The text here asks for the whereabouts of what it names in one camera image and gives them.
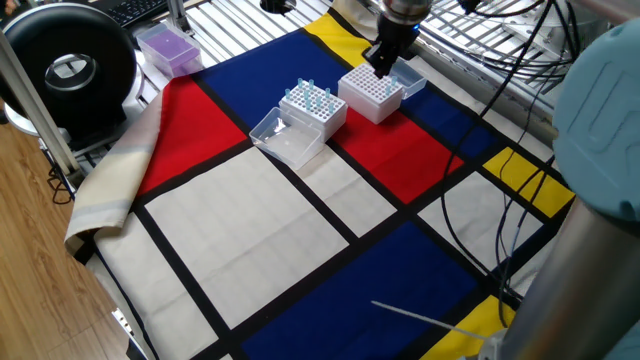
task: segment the white square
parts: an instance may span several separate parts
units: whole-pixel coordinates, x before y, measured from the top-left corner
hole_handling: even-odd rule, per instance
[[[504,212],[503,192],[482,175],[474,172],[449,190],[445,200],[451,225],[460,241],[484,266],[494,269],[497,266],[496,232]],[[523,211],[524,209],[515,201],[509,208],[502,231],[507,251],[511,250],[517,224]],[[419,215],[459,250],[444,221],[440,199],[420,211]],[[518,234],[516,248],[529,239],[540,226],[542,223],[538,219],[531,214],[527,215]],[[500,256],[504,260],[505,254],[502,248],[500,248]]]
[[[329,147],[296,173],[358,237],[396,211]]]
[[[347,246],[265,156],[251,148],[146,206],[231,328]]]
[[[134,214],[121,231],[104,228],[95,239],[161,359],[188,359],[218,340]]]

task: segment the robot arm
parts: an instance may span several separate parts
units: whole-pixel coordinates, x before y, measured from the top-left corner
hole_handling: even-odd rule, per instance
[[[420,23],[431,11],[433,0],[383,0],[378,18],[378,38],[364,58],[377,77],[389,74],[391,66],[419,33]]]

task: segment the white wire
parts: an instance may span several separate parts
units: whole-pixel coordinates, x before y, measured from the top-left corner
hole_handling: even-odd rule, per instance
[[[398,309],[397,307],[393,307],[391,305],[385,305],[385,304],[383,304],[381,302],[378,302],[378,301],[375,301],[375,300],[372,300],[371,303],[373,305],[375,305],[375,306],[379,306],[381,308],[385,308],[387,310],[391,310],[393,312],[397,312],[398,314],[402,314],[402,315],[406,315],[406,316],[412,317],[414,319],[422,320],[424,322],[428,322],[430,324],[440,326],[440,327],[445,328],[447,330],[457,331],[457,332],[459,332],[461,334],[464,334],[464,335],[467,335],[467,336],[470,336],[470,337],[473,337],[473,338],[476,338],[476,339],[480,339],[482,341],[489,340],[489,338],[484,337],[482,335],[474,334],[474,333],[469,332],[467,330],[462,330],[462,329],[457,328],[455,326],[451,326],[449,324],[445,324],[443,322],[440,322],[438,320],[434,320],[432,318],[428,318],[426,316],[422,316],[422,315],[414,314],[414,313],[406,311],[406,310]]]

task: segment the pipette tip box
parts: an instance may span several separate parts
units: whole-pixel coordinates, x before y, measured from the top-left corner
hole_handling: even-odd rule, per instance
[[[382,79],[373,71],[368,63],[351,70],[338,81],[338,97],[374,124],[381,123],[427,82],[402,59]]]
[[[203,69],[198,43],[173,26],[158,24],[137,39],[144,58],[170,78]]]
[[[301,86],[296,85],[291,89],[289,99],[285,95],[279,105],[282,110],[320,130],[322,142],[329,140],[347,120],[348,106],[344,100],[332,94],[327,97],[326,90],[315,85],[310,87],[306,81],[302,81]]]

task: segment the black cable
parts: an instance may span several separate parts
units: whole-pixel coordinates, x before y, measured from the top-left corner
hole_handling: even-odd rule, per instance
[[[569,20],[573,24],[573,42],[576,46],[578,55],[582,51],[582,44],[580,41],[580,31],[578,29],[578,19],[576,18],[576,12],[573,10],[573,5],[567,1],[567,8],[569,9]]]
[[[562,29],[564,30],[565,41],[567,45],[569,45],[569,53],[571,53],[571,58],[573,60],[578,58],[578,51],[575,48],[575,44],[573,43],[573,37],[571,36],[571,32],[569,31],[569,25],[567,25],[567,20],[565,20],[564,15],[562,15],[562,10],[560,10],[560,5],[558,5],[558,1],[550,0],[553,3],[553,7],[556,9],[558,13],[558,19],[560,19],[560,24],[562,25]]]
[[[547,160],[546,164],[548,166],[551,166],[551,164],[553,164],[554,160],[555,160],[555,156],[551,156],[551,158],[549,158],[549,160]],[[531,174],[531,176],[529,176],[527,181],[525,181],[520,186],[520,188],[518,188],[518,191],[516,193],[519,194],[525,188],[525,186],[527,186],[529,184],[529,182],[531,182],[531,180],[533,180],[541,171],[542,171],[542,169],[538,169],[533,174]],[[538,183],[538,186],[536,187],[536,190],[534,191],[533,196],[531,197],[531,201],[529,201],[529,204],[528,204],[527,208],[525,208],[524,212],[522,213],[522,216],[520,217],[520,220],[518,221],[518,225],[516,227],[516,236],[513,239],[514,244],[512,244],[512,247],[515,246],[515,241],[518,240],[517,234],[520,231],[519,229],[522,227],[522,224],[524,223],[524,220],[525,220],[527,214],[529,213],[529,209],[534,206],[533,202],[535,201],[536,197],[540,193],[540,189],[542,189],[542,185],[544,184],[546,178],[547,178],[547,173],[545,172],[542,175],[542,179],[540,179],[540,182]],[[507,219],[507,212],[508,212],[509,208],[511,207],[511,204],[513,204],[513,198],[509,200],[509,203],[506,206],[505,212],[502,214],[502,218],[500,219],[500,225],[498,225],[498,233],[499,234],[502,233],[502,229],[504,228],[504,224],[505,224],[506,219]],[[499,293],[498,293],[498,316],[500,317],[500,323],[502,323],[502,326],[504,326],[505,328],[507,328],[508,325],[507,325],[507,322],[504,319],[503,294],[504,294],[505,290],[511,289],[511,287],[510,287],[511,279],[509,279],[509,268],[510,268],[511,257],[512,256],[513,256],[513,254],[511,254],[510,256],[507,257],[504,276],[502,277],[502,279],[500,281],[500,289],[499,289]]]
[[[544,3],[544,0],[538,0],[535,3],[533,3],[530,6],[527,6],[526,8],[522,9],[522,10],[518,10],[518,11],[514,11],[511,13],[500,13],[500,14],[486,14],[480,11],[474,11],[474,13],[476,13],[477,15],[480,16],[484,16],[486,18],[505,18],[505,17],[511,17],[511,16],[518,16],[518,15],[522,15],[522,14],[526,14],[529,11],[537,8],[539,5],[542,5],[542,3]]]
[[[430,37],[433,37],[434,39],[438,40],[439,42],[444,43],[445,45],[451,47],[452,49],[462,53],[462,54],[466,54],[469,55],[471,57],[473,57],[474,59],[476,59],[478,62],[484,63],[486,61],[490,61],[490,62],[494,62],[496,64],[500,64],[500,65],[505,65],[505,66],[513,66],[514,63],[512,62],[508,62],[508,61],[503,61],[503,60],[498,60],[498,59],[493,59],[490,57],[483,57],[480,54],[476,54],[473,53],[471,51],[469,51],[468,49],[464,49],[450,41],[448,41],[447,39],[443,38],[442,36],[440,36],[439,34],[431,31],[430,29],[427,29],[425,27],[421,27],[420,31],[423,31],[427,34],[429,34]],[[504,58],[513,58],[514,56],[511,54],[506,54],[500,51],[497,51],[495,49],[491,49],[492,52],[504,57]],[[546,61],[546,60],[528,60],[526,67],[548,67],[548,66],[555,66],[558,65],[556,64],[557,61]],[[573,62],[573,60],[564,60],[562,62],[562,64],[560,65],[569,65]]]
[[[558,70],[558,66],[556,66],[553,71],[551,72],[551,74],[553,75],[557,70]],[[524,136],[527,134],[527,132],[529,131],[529,125],[531,124],[531,113],[533,111],[533,106],[535,105],[536,101],[538,101],[538,98],[540,97],[540,94],[542,93],[542,90],[545,88],[545,86],[547,86],[547,83],[549,82],[549,79],[547,78],[544,83],[542,84],[542,86],[540,86],[540,88],[538,89],[538,91],[536,92],[536,95],[533,97],[533,101],[531,102],[531,105],[529,105],[529,109],[527,111],[527,120],[524,124],[524,127],[522,129],[522,134],[520,134],[520,137],[518,138],[518,140],[516,141],[517,145],[520,145],[520,142],[522,142],[522,139],[524,139]],[[507,167],[507,164],[509,164],[509,162],[511,161],[511,159],[513,158],[513,155],[515,154],[515,150],[512,149],[511,150],[511,154],[509,154],[509,157],[507,158],[507,160],[504,162],[504,164],[502,164],[502,166],[500,167],[500,172],[498,174],[498,178],[500,180],[502,180],[502,174],[504,172],[504,169]],[[504,203],[504,213],[506,213],[508,211],[507,208],[507,195],[503,192],[502,193],[502,197],[503,197],[503,203]],[[500,260],[500,251],[499,251],[499,247],[498,247],[498,241],[500,242],[500,246],[502,247],[502,250],[505,253],[505,256],[508,256],[507,250],[505,249],[505,245],[504,245],[504,239],[502,237],[502,232],[498,231],[498,235],[496,235],[496,244],[495,244],[495,256],[496,256],[496,264],[500,265],[501,260]]]
[[[496,71],[502,71],[502,72],[509,72],[511,70],[508,69],[503,69],[499,66],[495,66],[495,65],[491,65],[491,64],[484,64],[486,67],[496,70]],[[519,75],[519,76],[526,76],[527,79],[538,79],[538,78],[543,78],[543,79],[562,79],[564,78],[564,74],[561,75],[545,75],[544,73],[522,73],[519,71],[516,71],[516,73],[514,75]]]
[[[538,34],[538,32],[540,31],[540,28],[542,27],[542,23],[544,22],[544,19],[546,19],[547,15],[549,14],[549,11],[551,10],[551,2],[549,2],[547,4],[547,6],[545,6],[544,11],[542,13],[542,16],[540,18],[540,20],[538,21],[538,23],[536,24],[535,28],[533,29],[533,32],[531,34],[531,36],[529,37],[529,39],[525,42],[522,52],[520,53],[520,56],[518,57],[518,59],[516,60],[516,63],[514,65],[514,69],[512,72],[510,72],[507,77],[505,78],[504,82],[502,83],[502,85],[500,85],[500,87],[498,88],[498,90],[496,91],[496,93],[493,95],[493,97],[491,98],[491,100],[487,103],[487,106],[484,108],[484,110],[482,110],[482,112],[479,114],[480,118],[483,118],[491,109],[491,107],[493,107],[493,105],[495,104],[495,102],[498,100],[498,98],[500,97],[500,95],[504,92],[504,89],[507,87],[507,85],[509,84],[509,82],[511,81],[511,78],[513,77],[515,70],[518,69],[518,67],[520,66],[520,64],[522,63],[522,60],[524,59],[525,55],[527,54],[527,52],[529,51],[529,47],[531,47],[531,44],[533,43],[533,40],[535,38],[535,36]],[[460,141],[458,142],[458,144],[456,144],[455,148],[453,149],[453,151],[451,152],[451,156],[449,157],[449,161],[447,162],[447,166],[445,167],[444,170],[444,175],[442,178],[442,196],[440,197],[441,200],[441,205],[442,205],[442,212],[444,215],[444,220],[445,223],[447,224],[447,228],[449,229],[449,232],[451,233],[451,236],[453,237],[453,240],[455,241],[455,243],[458,245],[458,247],[460,248],[460,250],[474,263],[476,264],[484,273],[486,273],[488,276],[492,277],[494,280],[496,280],[497,282],[500,282],[501,279],[499,280],[491,271],[489,271],[489,269],[487,269],[486,266],[484,266],[484,264],[478,260],[478,258],[476,258],[467,248],[466,246],[464,246],[464,244],[462,243],[462,241],[460,241],[460,239],[458,238],[458,236],[456,235],[455,230],[453,229],[453,226],[451,225],[451,220],[449,219],[449,214],[447,212],[447,204],[445,201],[445,194],[447,191],[447,187],[446,187],[446,180],[447,180],[447,176],[449,175],[449,170],[451,169],[451,164],[453,163],[453,160],[455,159],[456,154],[458,153],[458,151],[460,151],[460,149],[462,148],[462,144],[464,143],[464,141],[467,139],[467,137],[473,132],[473,130],[475,129],[475,127],[478,126],[478,122],[475,122],[470,128],[469,130],[467,130],[467,132],[462,136],[462,138],[460,139]],[[509,292],[510,294],[512,294],[515,298],[519,298],[521,299],[522,296],[520,296],[519,294],[517,294],[515,291],[507,289],[507,292]]]

